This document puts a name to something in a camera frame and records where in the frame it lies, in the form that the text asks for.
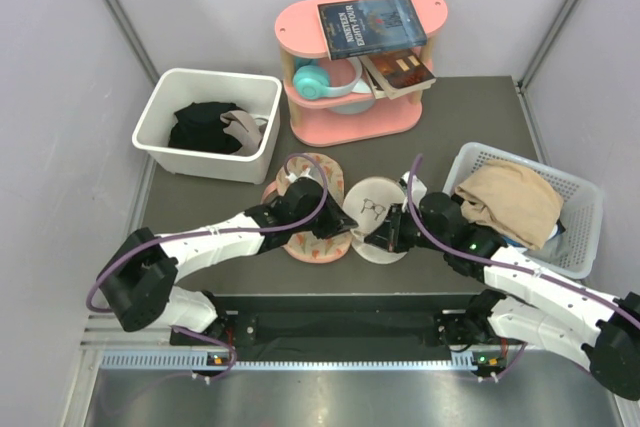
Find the white mesh laundry bag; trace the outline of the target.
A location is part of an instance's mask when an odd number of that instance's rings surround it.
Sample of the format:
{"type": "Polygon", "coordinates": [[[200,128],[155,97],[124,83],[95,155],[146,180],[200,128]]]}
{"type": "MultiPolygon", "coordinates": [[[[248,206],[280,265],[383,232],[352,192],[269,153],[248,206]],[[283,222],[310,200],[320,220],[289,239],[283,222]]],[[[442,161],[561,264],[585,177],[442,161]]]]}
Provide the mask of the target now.
{"type": "Polygon", "coordinates": [[[405,256],[405,253],[389,252],[364,242],[368,234],[383,224],[391,205],[404,199],[404,191],[396,181],[379,176],[359,181],[346,194],[343,210],[358,223],[358,227],[351,230],[351,246],[367,262],[387,265],[405,256]]]}

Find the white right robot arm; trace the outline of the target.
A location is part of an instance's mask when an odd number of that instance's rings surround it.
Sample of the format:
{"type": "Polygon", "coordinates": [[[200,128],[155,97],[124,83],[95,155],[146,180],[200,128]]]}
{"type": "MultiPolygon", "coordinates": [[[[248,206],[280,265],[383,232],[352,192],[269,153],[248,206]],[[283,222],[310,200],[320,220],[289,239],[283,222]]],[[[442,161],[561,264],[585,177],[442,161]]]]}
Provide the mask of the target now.
{"type": "Polygon", "coordinates": [[[466,311],[474,342],[502,337],[534,345],[571,360],[615,395],[638,400],[638,294],[615,297],[556,274],[467,221],[444,193],[392,205],[364,241],[394,253],[440,251],[454,271],[483,283],[466,311]]]}

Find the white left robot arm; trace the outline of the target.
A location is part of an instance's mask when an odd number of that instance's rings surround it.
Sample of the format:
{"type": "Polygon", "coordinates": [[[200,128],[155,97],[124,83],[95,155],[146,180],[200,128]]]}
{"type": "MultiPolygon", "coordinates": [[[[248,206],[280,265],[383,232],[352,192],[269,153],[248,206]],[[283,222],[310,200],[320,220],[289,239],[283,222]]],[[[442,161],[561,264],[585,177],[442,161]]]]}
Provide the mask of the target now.
{"type": "Polygon", "coordinates": [[[283,194],[218,224],[178,234],[134,231],[100,273],[99,290],[126,332],[185,328],[216,343],[226,334],[225,312],[212,293],[179,287],[182,278],[279,249],[298,233],[333,239],[356,225],[320,182],[302,176],[283,194]]]}

